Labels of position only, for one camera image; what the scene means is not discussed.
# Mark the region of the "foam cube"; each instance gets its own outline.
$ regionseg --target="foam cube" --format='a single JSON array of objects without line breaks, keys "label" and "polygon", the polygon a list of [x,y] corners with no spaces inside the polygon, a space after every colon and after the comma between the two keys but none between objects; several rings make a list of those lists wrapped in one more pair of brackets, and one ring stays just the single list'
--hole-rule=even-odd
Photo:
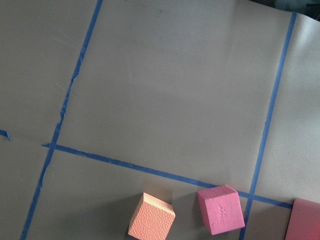
[{"label": "foam cube", "polygon": [[139,240],[165,240],[175,217],[170,204],[144,192],[130,220],[128,234]]},{"label": "foam cube", "polygon": [[294,201],[285,240],[320,240],[320,203]]},{"label": "foam cube", "polygon": [[227,185],[198,191],[202,220],[212,235],[245,226],[238,192]]}]

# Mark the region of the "red foam block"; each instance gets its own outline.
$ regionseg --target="red foam block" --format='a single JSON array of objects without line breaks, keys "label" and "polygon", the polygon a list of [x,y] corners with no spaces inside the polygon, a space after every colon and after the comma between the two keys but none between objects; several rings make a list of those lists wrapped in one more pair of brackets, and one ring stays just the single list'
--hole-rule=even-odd
[{"label": "red foam block", "polygon": [[320,240],[320,203],[294,201],[285,240]]}]

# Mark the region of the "blue tape line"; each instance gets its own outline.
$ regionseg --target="blue tape line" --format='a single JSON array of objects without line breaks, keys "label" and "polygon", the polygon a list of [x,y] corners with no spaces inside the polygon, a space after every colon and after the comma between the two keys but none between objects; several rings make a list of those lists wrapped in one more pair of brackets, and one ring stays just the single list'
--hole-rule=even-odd
[{"label": "blue tape line", "polygon": [[[43,144],[42,146],[46,147],[46,148],[50,148],[50,143],[46,143]],[[112,159],[106,156],[101,156],[101,155],[97,155],[97,154],[93,154],[93,153],[87,153],[84,151],[79,151],[77,149],[74,148],[70,148],[67,146],[62,146],[62,145],[56,145],[55,146],[55,150],[61,151],[61,152],[65,152],[65,153],[69,153],[69,154],[73,154],[73,155],[78,155],[78,156],[82,156],[88,159],[93,159],[93,160],[98,160],[104,163],[108,163],[108,164],[113,164],[113,165],[118,165],[121,167],[125,167],[128,169],[134,169],[140,172],[144,172],[147,174],[153,174],[153,175],[157,175],[157,176],[161,176],[167,179],[172,179],[172,180],[176,180],[179,182],[184,182],[187,184],[192,184],[192,185],[196,185],[199,187],[203,187],[203,188],[214,188],[217,187],[217,185],[208,183],[208,182],[204,182],[204,181],[199,181],[199,180],[195,180],[189,177],[185,177],[185,176],[180,176],[180,175],[176,175],[176,174],[172,174],[169,172],[165,172],[165,171],[159,171],[159,170],[155,170],[153,168],[149,168],[149,167],[144,167],[144,166],[140,166],[140,165],[136,165],[136,164],[132,164],[129,162],[125,162],[125,161],[120,161],[120,160],[116,160],[116,159]],[[250,195],[250,193],[247,192],[243,192],[243,191],[238,191],[238,194],[240,197],[242,198],[247,198],[250,199],[252,196]],[[262,196],[254,196],[254,200],[259,201],[259,202],[263,202],[263,203],[267,203],[267,204],[271,204],[271,205],[276,205],[279,207],[283,207],[283,208],[288,208],[291,209],[292,208],[292,204],[286,203],[286,202],[282,202],[282,201],[277,201],[277,200],[273,200],[273,199],[269,199],[266,197],[262,197]]]},{"label": "blue tape line", "polygon": [[278,200],[273,200],[273,199],[266,198],[266,197],[263,197],[263,196],[258,196],[258,195],[254,195],[253,196],[253,200],[259,201],[259,202],[262,202],[262,203],[266,203],[266,204],[275,205],[275,206],[286,208],[286,209],[290,209],[290,210],[293,207],[293,205],[290,204],[290,203],[283,202],[283,201],[278,201]]},{"label": "blue tape line", "polygon": [[[43,146],[49,148],[50,144],[49,143],[48,144],[44,144]],[[152,168],[149,168],[149,167],[139,166],[139,165],[136,165],[136,164],[132,164],[132,163],[125,162],[125,161],[112,159],[112,158],[101,156],[101,155],[97,155],[97,154],[92,154],[92,153],[87,153],[87,152],[84,152],[84,151],[79,151],[79,150],[76,150],[76,149],[73,149],[73,148],[70,148],[70,147],[66,147],[66,146],[56,145],[55,149],[59,150],[59,151],[62,151],[62,152],[66,152],[66,153],[70,153],[70,154],[74,154],[74,155],[79,155],[79,156],[82,156],[82,157],[85,157],[85,158],[98,160],[98,161],[101,161],[101,162],[104,162],[104,163],[118,165],[118,166],[121,166],[121,167],[134,169],[134,170],[137,170],[137,171],[140,171],[140,172],[157,175],[157,176],[164,177],[164,178],[167,178],[167,179],[173,179],[173,180],[177,180],[177,181],[180,181],[180,182],[196,185],[196,186],[203,187],[203,188],[214,188],[214,187],[217,187],[217,185],[214,185],[214,184],[211,184],[211,183],[208,183],[208,182],[195,180],[195,179],[192,179],[192,178],[189,178],[189,177],[179,176],[179,175],[168,173],[168,172],[165,172],[165,171],[155,170],[155,169],[152,169]]]},{"label": "blue tape line", "polygon": [[11,136],[7,131],[0,130],[0,135],[7,137],[8,140],[11,141]]},{"label": "blue tape line", "polygon": [[67,107],[68,107],[68,102],[69,102],[71,89],[72,89],[72,86],[73,86],[77,76],[79,75],[80,67],[81,67],[83,59],[85,57],[85,53],[86,53],[86,50],[87,50],[87,47],[88,47],[88,44],[89,44],[93,29],[94,29],[96,21],[97,21],[97,17],[98,17],[100,8],[101,8],[101,5],[102,5],[102,1],[103,0],[98,0],[97,3],[96,3],[96,6],[95,6],[95,9],[94,9],[94,12],[93,12],[93,16],[92,16],[89,28],[88,28],[88,31],[86,33],[86,36],[85,36],[85,39],[84,39],[84,42],[83,42],[83,45],[82,45],[82,48],[81,48],[81,52],[80,52],[80,55],[78,57],[78,61],[76,63],[76,66],[75,66],[75,69],[74,69],[74,72],[73,72],[73,75],[72,75],[72,78],[71,78],[71,81],[70,81],[70,85],[68,87],[68,90],[67,90],[67,93],[65,95],[65,99],[64,99],[61,111],[60,111],[60,122],[58,122],[56,127],[55,127],[54,134],[53,134],[53,137],[52,137],[52,141],[51,141],[47,156],[45,158],[45,161],[44,161],[44,164],[43,164],[43,168],[41,170],[41,174],[40,174],[40,177],[39,177],[39,180],[38,180],[38,183],[37,183],[37,186],[36,186],[33,198],[32,198],[31,206],[29,208],[29,212],[28,212],[26,221],[24,223],[24,227],[23,227],[23,230],[22,230],[22,234],[21,234],[20,240],[25,240],[27,238],[27,234],[28,234],[28,231],[29,231],[29,228],[30,228],[30,225],[31,225],[31,221],[32,221],[32,218],[34,216],[35,209],[36,209],[36,206],[37,206],[37,203],[38,203],[38,199],[39,199],[39,196],[40,196],[41,188],[43,186],[45,173],[46,173],[47,168],[48,168],[48,166],[49,166],[49,164],[51,162],[51,159],[52,159],[52,156],[53,156],[53,153],[54,153],[57,141],[58,141],[58,137],[59,137],[59,134],[60,134],[61,126],[62,126],[64,118],[65,118],[65,114],[66,114]]},{"label": "blue tape line", "polygon": [[[251,195],[251,198],[248,199],[248,201],[246,203],[245,211],[244,211],[245,212],[244,224],[246,226],[247,226],[247,223],[249,220],[249,215],[250,215],[253,199],[256,198],[256,197],[254,197],[254,195],[255,195],[255,191],[256,191],[256,187],[257,187],[260,168],[261,168],[261,164],[262,164],[262,160],[263,160],[263,156],[264,156],[264,151],[265,151],[265,147],[266,147],[266,142],[267,142],[267,138],[268,138],[272,113],[274,111],[278,88],[279,88],[279,84],[280,84],[280,79],[281,79],[281,75],[282,75],[282,72],[284,69],[286,55],[287,55],[288,47],[290,44],[291,36],[292,36],[293,30],[294,30],[297,15],[298,14],[296,12],[293,12],[291,15],[290,23],[289,23],[289,26],[288,26],[288,29],[286,32],[286,36],[285,36],[285,40],[284,40],[284,44],[283,44],[283,48],[282,48],[282,53],[281,53],[278,69],[277,69],[276,76],[275,76],[275,81],[274,81],[274,85],[273,85],[273,89],[272,89],[272,93],[271,93],[271,99],[270,99],[270,103],[269,103],[269,107],[268,107],[268,112],[266,115],[265,125],[264,125],[264,129],[263,129],[263,134],[262,134],[262,138],[261,138],[261,142],[260,142],[259,152],[258,152],[258,156],[257,156],[255,168],[254,168],[254,173],[253,173],[253,177],[252,177],[250,192],[249,192]],[[245,234],[246,234],[246,227],[241,229],[239,240],[243,240],[245,237]]]}]

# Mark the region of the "floor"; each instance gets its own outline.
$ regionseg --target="floor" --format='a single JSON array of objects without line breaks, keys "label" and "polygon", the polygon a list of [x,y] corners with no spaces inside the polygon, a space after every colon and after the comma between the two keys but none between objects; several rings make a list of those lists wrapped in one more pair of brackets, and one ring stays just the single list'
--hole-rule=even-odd
[{"label": "floor", "polygon": [[[0,239],[133,239],[142,192],[168,240],[283,240],[320,202],[320,23],[246,0],[1,1]],[[196,192],[246,227],[211,236]]]}]

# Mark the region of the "orange foam cube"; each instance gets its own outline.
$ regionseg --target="orange foam cube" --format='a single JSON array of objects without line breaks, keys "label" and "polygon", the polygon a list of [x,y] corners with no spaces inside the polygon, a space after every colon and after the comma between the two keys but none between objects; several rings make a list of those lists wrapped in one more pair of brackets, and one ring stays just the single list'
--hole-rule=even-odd
[{"label": "orange foam cube", "polygon": [[165,240],[175,217],[170,204],[144,192],[130,220],[128,234],[139,240]]}]

